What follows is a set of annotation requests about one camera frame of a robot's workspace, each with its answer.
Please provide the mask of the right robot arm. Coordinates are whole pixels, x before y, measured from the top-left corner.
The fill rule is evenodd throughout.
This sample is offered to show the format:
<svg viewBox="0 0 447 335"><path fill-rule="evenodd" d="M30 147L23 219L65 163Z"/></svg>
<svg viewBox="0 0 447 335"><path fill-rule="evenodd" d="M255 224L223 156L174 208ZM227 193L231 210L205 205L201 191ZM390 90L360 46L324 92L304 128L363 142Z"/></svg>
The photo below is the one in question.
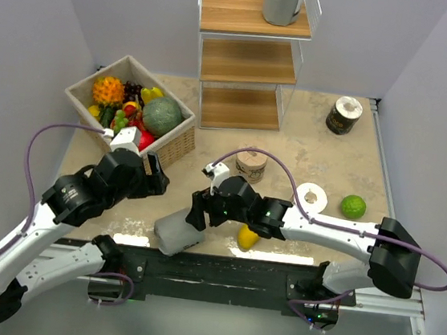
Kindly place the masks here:
<svg viewBox="0 0 447 335"><path fill-rule="evenodd" d="M193 193L185 218L197 230L235 221L265 239L308 242L351 256L342 264L328 264L312 280L312 296L322 303L342 292L370 287L396 298L411 297L421 256L398 221L358 223L314 216L293 202L261 196L242 176L209 173L209 177L211 186Z"/></svg>

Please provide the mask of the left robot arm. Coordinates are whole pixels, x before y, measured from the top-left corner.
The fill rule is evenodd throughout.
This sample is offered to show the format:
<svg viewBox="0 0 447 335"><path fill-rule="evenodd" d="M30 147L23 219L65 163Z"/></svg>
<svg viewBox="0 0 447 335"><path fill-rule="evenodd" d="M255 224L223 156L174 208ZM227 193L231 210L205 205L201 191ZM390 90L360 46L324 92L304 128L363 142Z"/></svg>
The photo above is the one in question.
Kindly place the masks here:
<svg viewBox="0 0 447 335"><path fill-rule="evenodd" d="M121 200L160 196L169 179L156 153L141 158L115 149L95 165L59 177L33 207L31 217L0 241L0 323L46 290L79 276L118 277L122 251L108 235L97 235L65 256L36 263L41 252Z"/></svg>

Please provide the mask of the grey roll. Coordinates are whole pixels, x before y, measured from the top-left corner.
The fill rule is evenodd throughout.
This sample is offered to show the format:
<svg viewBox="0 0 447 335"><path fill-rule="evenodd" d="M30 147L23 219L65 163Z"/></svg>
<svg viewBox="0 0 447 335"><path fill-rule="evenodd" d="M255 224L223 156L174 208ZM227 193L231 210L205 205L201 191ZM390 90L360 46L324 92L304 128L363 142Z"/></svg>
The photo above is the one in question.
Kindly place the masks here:
<svg viewBox="0 0 447 335"><path fill-rule="evenodd" d="M154 234L163 255L173 256L204 241L205 234L185 221L188 214L185 208L155 221Z"/></svg>
<svg viewBox="0 0 447 335"><path fill-rule="evenodd" d="M298 20L303 0L263 0L262 16L274 26L290 26Z"/></svg>

